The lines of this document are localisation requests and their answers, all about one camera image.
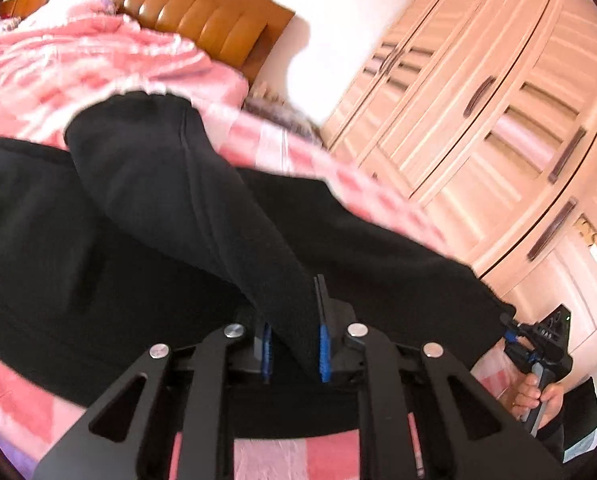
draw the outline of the wardrobe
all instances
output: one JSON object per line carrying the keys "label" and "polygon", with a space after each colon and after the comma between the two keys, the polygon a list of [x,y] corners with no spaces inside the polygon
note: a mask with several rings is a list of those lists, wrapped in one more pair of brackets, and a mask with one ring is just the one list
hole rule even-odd
{"label": "wardrobe", "polygon": [[419,203],[518,318],[573,311],[597,362],[597,7],[413,0],[322,130],[339,160]]}

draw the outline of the pink blanket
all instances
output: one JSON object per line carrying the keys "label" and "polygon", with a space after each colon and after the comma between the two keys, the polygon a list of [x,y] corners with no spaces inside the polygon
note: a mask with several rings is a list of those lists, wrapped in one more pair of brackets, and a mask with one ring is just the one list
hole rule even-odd
{"label": "pink blanket", "polygon": [[[214,148],[233,165],[325,180],[355,215],[448,254],[421,208],[396,190],[241,112],[245,79],[191,41],[105,14],[0,36],[0,136],[66,150],[63,132],[79,110],[135,89],[190,99]],[[500,348],[474,373],[495,395],[509,382]],[[40,460],[82,412],[0,362],[0,435],[32,459]],[[353,431],[307,440],[239,441],[235,472],[239,480],[358,478],[358,436]]]}

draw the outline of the silver bolt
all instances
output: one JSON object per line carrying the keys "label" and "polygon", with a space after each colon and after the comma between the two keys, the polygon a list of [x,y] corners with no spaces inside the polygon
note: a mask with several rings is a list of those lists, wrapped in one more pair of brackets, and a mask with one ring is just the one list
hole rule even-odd
{"label": "silver bolt", "polygon": [[225,327],[223,333],[225,334],[225,337],[236,339],[245,333],[245,327],[239,323],[232,323]]}
{"label": "silver bolt", "polygon": [[347,328],[347,333],[352,337],[363,337],[368,335],[370,329],[363,323],[352,323]]}
{"label": "silver bolt", "polygon": [[162,359],[168,355],[169,352],[169,346],[163,343],[156,344],[149,349],[149,355],[152,357],[152,359]]}
{"label": "silver bolt", "polygon": [[441,357],[443,355],[443,347],[438,343],[425,343],[423,353],[428,357]]}

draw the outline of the black jacket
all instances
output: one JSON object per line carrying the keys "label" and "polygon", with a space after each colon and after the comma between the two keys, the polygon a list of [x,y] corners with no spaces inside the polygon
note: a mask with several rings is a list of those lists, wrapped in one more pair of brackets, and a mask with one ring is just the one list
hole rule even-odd
{"label": "black jacket", "polygon": [[66,138],[70,153],[0,139],[0,359],[73,402],[88,405],[153,343],[197,343],[244,305],[315,378],[317,273],[359,320],[397,342],[437,341],[467,367],[513,310],[323,182],[232,168],[182,98],[111,97]]}

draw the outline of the wardrobe handle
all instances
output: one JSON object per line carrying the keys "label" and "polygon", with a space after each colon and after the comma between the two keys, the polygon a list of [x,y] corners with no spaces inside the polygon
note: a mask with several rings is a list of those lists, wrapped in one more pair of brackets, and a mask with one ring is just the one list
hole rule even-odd
{"label": "wardrobe handle", "polygon": [[567,217],[570,216],[570,213],[575,209],[576,204],[578,204],[578,200],[574,197],[570,197],[565,205],[559,211],[559,214],[553,219],[552,223],[547,226],[547,229],[543,232],[543,234],[539,237],[536,243],[528,252],[528,260],[533,262],[541,251],[545,248],[545,246],[549,243],[550,240],[554,237],[557,231],[563,226]]}
{"label": "wardrobe handle", "polygon": [[[394,54],[394,51],[395,51],[396,49],[397,49],[397,46],[396,46],[395,44],[393,44],[393,46],[392,46],[392,50],[390,50],[390,51],[389,51],[389,54],[387,54],[387,56],[386,56],[386,57],[384,57],[384,59],[381,61],[381,64],[379,65],[379,68],[378,68],[377,70],[374,70],[373,68],[367,68],[367,67],[365,67],[365,68],[363,69],[363,72],[370,73],[371,75],[376,75],[376,74],[378,74],[378,73],[380,73],[380,72],[383,72],[383,67],[384,67],[384,66],[385,66],[385,65],[386,65],[386,64],[387,64],[387,63],[388,63],[388,62],[391,60],[391,57],[392,57],[392,55]],[[375,59],[380,59],[380,58],[379,58],[379,56],[378,56],[376,53],[374,53],[374,55],[372,56],[372,59],[371,59],[371,61],[372,61],[372,60],[375,60]]]}
{"label": "wardrobe handle", "polygon": [[383,60],[383,63],[381,63],[381,66],[379,67],[379,72],[389,72],[390,70],[392,70],[392,65],[394,64],[395,60],[397,60],[397,58],[399,57],[400,54],[400,50],[397,51],[397,48],[394,47],[392,49],[392,52],[390,52],[386,59]]}
{"label": "wardrobe handle", "polygon": [[406,84],[403,84],[399,80],[393,79],[391,77],[387,78],[387,84],[393,85],[393,86],[397,87],[398,89],[402,90],[403,92],[405,92],[408,88]]}
{"label": "wardrobe handle", "polygon": [[575,152],[578,143],[581,142],[581,139],[585,137],[586,133],[587,130],[582,126],[580,126],[579,129],[576,131],[575,136],[572,137],[569,144],[565,147],[563,154],[561,155],[559,160],[557,160],[554,169],[550,171],[549,175],[547,176],[547,179],[549,180],[550,184],[554,184],[557,181],[559,175],[561,174],[561,171],[563,171],[563,168],[567,164],[568,160]]}
{"label": "wardrobe handle", "polygon": [[492,83],[494,81],[496,81],[496,77],[491,75],[490,77],[488,77],[485,81],[483,81],[481,83],[481,86],[479,88],[477,88],[477,91],[474,92],[474,95],[472,95],[472,99],[470,99],[469,103],[467,103],[467,106],[465,107],[465,111],[463,112],[463,117],[470,117],[470,115],[474,111],[474,108],[477,107],[477,103],[479,102],[480,98],[483,96],[485,91],[488,88],[490,88],[490,86],[492,86]]}

